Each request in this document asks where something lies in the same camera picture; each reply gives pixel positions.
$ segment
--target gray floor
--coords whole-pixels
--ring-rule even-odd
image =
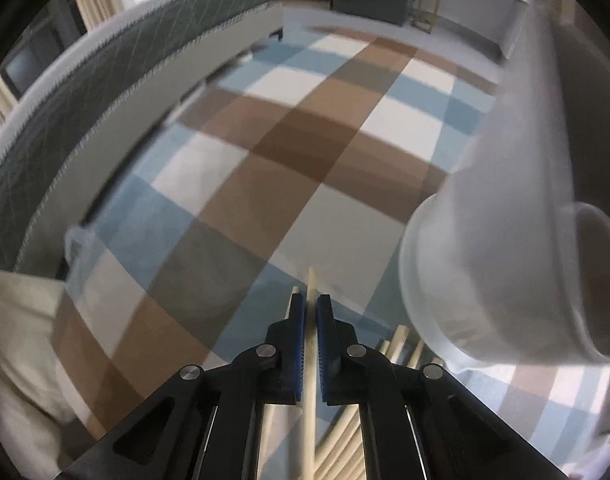
[[[498,83],[502,75],[499,56],[495,52],[491,52],[487,45],[438,25],[434,27],[431,34],[427,34],[410,25],[397,27],[389,23],[340,14],[332,10],[292,6],[287,2],[284,3],[283,19],[287,26],[290,24],[307,27],[335,25],[398,40],[443,56],[494,83]]]

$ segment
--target gray sofa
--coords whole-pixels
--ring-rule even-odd
[[[104,23],[24,95],[0,137],[0,269],[56,275],[121,162],[201,80],[282,29],[269,0],[149,0]]]

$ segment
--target silver screw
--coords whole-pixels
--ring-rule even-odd
[[[367,349],[363,345],[349,345],[347,347],[349,357],[363,357],[366,353]]]
[[[256,347],[256,354],[258,357],[271,357],[276,353],[276,347],[274,345],[259,345]]]
[[[422,369],[422,374],[428,379],[440,379],[442,377],[442,368],[438,365],[427,365]]]
[[[193,381],[200,375],[200,368],[196,365],[187,365],[181,370],[181,377],[185,381]]]

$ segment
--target plaid cloth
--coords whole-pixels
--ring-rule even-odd
[[[70,272],[53,346],[91,433],[181,366],[219,366],[261,342],[309,266],[361,342],[409,325],[399,239],[493,92],[443,58],[339,28],[288,29],[210,85],[114,187]],[[609,369],[497,366],[459,379],[563,466],[586,446]],[[337,412],[319,402],[319,438]],[[278,410],[264,478],[298,474],[299,416]]]

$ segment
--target quilted gray fabric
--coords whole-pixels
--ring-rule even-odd
[[[0,269],[79,140],[121,94],[201,34],[269,0],[171,0],[120,31],[37,105],[0,162]]]

